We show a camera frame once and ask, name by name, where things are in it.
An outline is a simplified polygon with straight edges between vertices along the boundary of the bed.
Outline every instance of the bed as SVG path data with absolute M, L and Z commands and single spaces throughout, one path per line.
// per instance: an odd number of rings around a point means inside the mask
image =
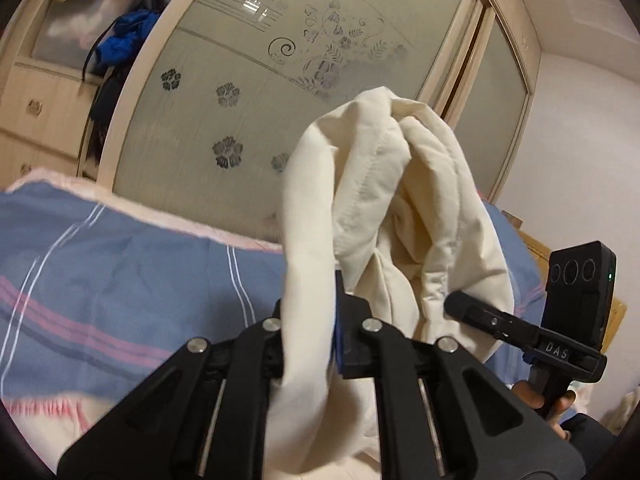
M 51 468 L 188 338 L 233 338 L 268 317 L 282 293 L 279 245 L 154 211 L 87 180 L 35 170 L 0 202 L 0 396 Z M 539 323 L 542 255 L 531 258 L 532 240 L 485 207 L 515 313 Z M 607 342 L 622 304 L 615 313 Z M 503 345 L 486 365 L 513 384 L 528 375 L 521 357 Z

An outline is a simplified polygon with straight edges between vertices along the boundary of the white wall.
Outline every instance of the white wall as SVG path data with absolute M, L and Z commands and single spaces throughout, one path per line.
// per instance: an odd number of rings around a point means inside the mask
M 600 240 L 618 258 L 628 312 L 590 413 L 640 382 L 640 85 L 543 54 L 529 120 L 497 205 L 553 249 Z

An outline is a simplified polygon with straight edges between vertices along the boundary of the wooden headboard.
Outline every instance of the wooden headboard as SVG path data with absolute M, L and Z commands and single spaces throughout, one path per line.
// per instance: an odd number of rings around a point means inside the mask
M 546 282 L 546 277 L 549 273 L 549 256 L 551 254 L 551 249 L 549 249 L 545 244 L 540 243 L 535 238 L 530 237 L 523 231 L 518 230 L 518 234 L 525 245 L 529 248 L 529 252 L 533 259 L 538 264 L 540 268 L 540 276 L 542 277 L 542 281 Z M 602 353 L 606 353 L 607 349 L 609 349 L 609 345 L 613 341 L 613 338 L 620 327 L 620 323 L 622 323 L 622 319 L 626 314 L 626 304 L 622 303 L 622 301 L 618 300 L 615 296 L 613 298 L 613 302 L 611 303 L 611 311 L 609 313 L 609 321 L 607 322 L 607 330 L 604 335 L 604 342 L 602 344 Z

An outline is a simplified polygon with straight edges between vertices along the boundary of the black sleeve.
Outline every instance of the black sleeve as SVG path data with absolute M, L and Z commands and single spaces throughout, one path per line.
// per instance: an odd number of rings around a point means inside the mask
M 577 449 L 589 471 L 616 441 L 616 437 L 597 420 L 584 413 L 578 413 L 561 425 L 571 433 L 570 442 Z

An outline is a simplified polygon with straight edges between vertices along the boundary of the silver bolt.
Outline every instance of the silver bolt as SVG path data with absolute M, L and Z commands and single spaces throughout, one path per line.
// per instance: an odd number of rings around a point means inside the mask
M 438 348 L 447 354 L 451 354 L 458 349 L 458 342 L 452 337 L 441 337 L 438 339 Z
M 367 332 L 380 332 L 382 330 L 382 321 L 375 317 L 370 317 L 362 322 L 362 327 Z
M 201 354 L 207 349 L 207 340 L 201 337 L 194 337 L 189 339 L 187 343 L 187 350 L 194 354 Z
M 277 317 L 268 317 L 262 322 L 262 328 L 267 332 L 277 332 L 281 326 L 282 323 Z

